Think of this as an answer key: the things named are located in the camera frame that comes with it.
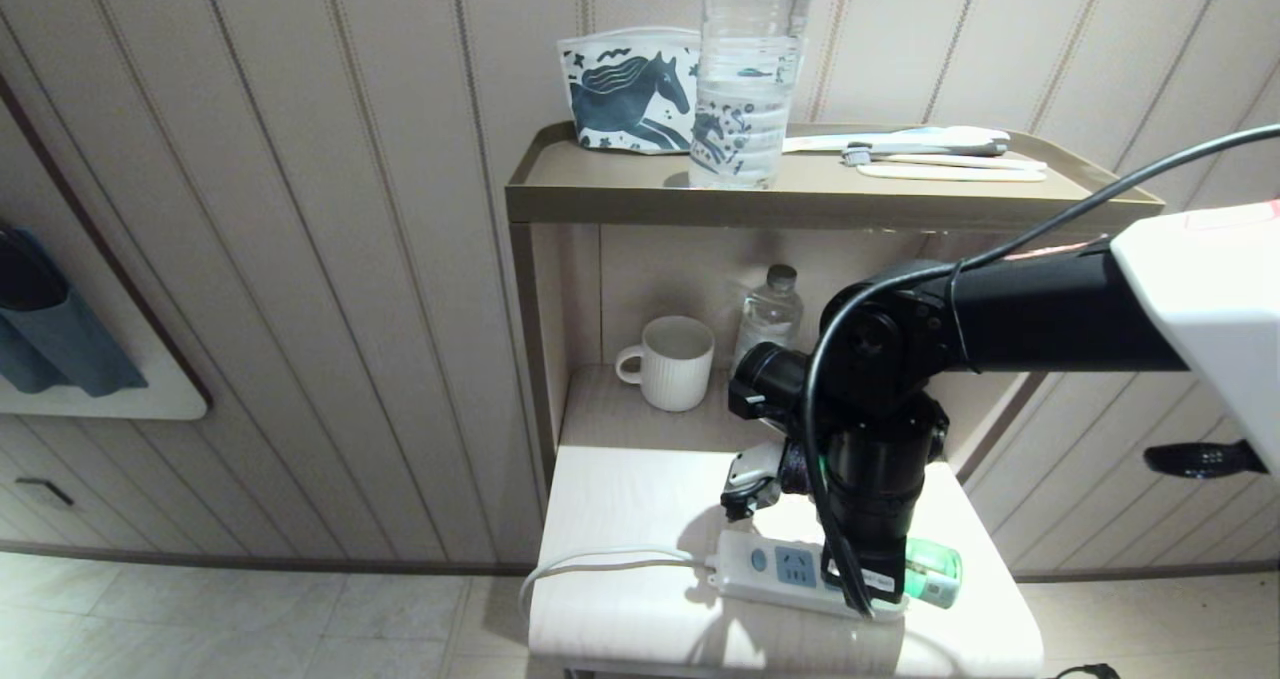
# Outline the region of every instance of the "green object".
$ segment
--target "green object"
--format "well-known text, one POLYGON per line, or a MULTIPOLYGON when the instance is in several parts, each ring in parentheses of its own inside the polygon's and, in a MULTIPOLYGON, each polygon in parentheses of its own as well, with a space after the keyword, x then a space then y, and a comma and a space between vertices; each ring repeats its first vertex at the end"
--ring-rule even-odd
POLYGON ((960 593, 964 565, 960 552, 941 543, 906 538, 906 594, 950 609, 960 593))

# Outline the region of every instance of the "white robot part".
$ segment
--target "white robot part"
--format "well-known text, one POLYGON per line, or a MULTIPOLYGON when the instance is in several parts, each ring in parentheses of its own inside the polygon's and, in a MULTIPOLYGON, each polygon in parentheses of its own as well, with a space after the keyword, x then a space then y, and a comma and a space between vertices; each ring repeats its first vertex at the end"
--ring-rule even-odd
POLYGON ((1280 479, 1280 199, 1143 219, 1111 252, 1165 341, 1280 479))

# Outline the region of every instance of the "striped wallpaper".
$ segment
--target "striped wallpaper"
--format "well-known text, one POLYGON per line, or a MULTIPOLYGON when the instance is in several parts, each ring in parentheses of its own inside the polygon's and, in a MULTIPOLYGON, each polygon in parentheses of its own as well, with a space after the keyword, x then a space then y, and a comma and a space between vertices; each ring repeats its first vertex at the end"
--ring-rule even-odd
MULTIPOLYGON (((531 562, 500 187, 567 115, 554 40, 696 27, 699 4, 0 0, 0 73, 214 395, 189 424, 0 416, 0 541, 531 562), (77 510, 10 488, 32 474, 77 510)), ((1280 114, 1275 0, 814 0, 809 31, 810 122, 995 124, 1123 170, 1280 114)), ((14 131, 0 117, 4 146, 14 131)), ((1266 199, 1276 151, 1151 188, 1175 209, 1266 199)), ((58 200, 22 151, 0 179, 0 213, 10 187, 58 200)), ((968 488, 1025 573, 1275 557, 1270 483, 1137 465, 1229 434, 1190 377, 1051 377, 968 488)))

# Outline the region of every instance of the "white mug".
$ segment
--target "white mug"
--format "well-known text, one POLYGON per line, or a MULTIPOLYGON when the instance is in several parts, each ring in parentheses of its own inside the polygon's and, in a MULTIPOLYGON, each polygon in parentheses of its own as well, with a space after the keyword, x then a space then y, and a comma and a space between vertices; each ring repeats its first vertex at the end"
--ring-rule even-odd
POLYGON ((613 363, 618 378, 640 384, 645 401, 663 411, 689 411, 707 396, 712 374, 716 334, 689 316, 662 316, 645 324, 636 346, 618 352, 613 363), (640 357, 640 370, 627 372, 622 363, 640 357))

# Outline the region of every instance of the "floor tile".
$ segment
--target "floor tile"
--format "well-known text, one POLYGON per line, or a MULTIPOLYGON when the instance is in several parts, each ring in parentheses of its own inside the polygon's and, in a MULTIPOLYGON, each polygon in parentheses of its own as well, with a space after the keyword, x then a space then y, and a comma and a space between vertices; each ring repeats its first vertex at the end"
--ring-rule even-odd
POLYGON ((291 632, 228 632, 82 618, 46 676, 302 679, 319 642, 291 632))
POLYGON ((1048 659, 1135 656, 1270 643, 1276 573, 1023 584, 1048 659))
POLYGON ((515 656, 456 656, 448 679, 563 679, 564 669, 549 661, 515 656))
POLYGON ((436 679, 444 642, 325 637, 306 679, 436 679))
POLYGON ((320 634, 342 591, 340 574, 128 566, 93 616, 207 629, 320 634))
POLYGON ((444 641, 465 584, 462 577, 348 577, 325 635, 444 641))
POLYGON ((87 614, 120 564, 0 553, 0 605, 87 614))
MULTIPOLYGON (((1161 652, 1155 655, 1119 656, 1093 660, 1111 665, 1123 679, 1268 679, 1280 676, 1280 644, 1230 647, 1194 652, 1161 652)), ((1056 675, 1082 661, 1046 662, 1042 674, 1056 675)))
POLYGON ((0 676, 42 676, 81 619, 74 614, 0 606, 0 676))
POLYGON ((475 577, 453 652, 481 656, 525 656, 529 628, 516 606, 522 579, 475 577))

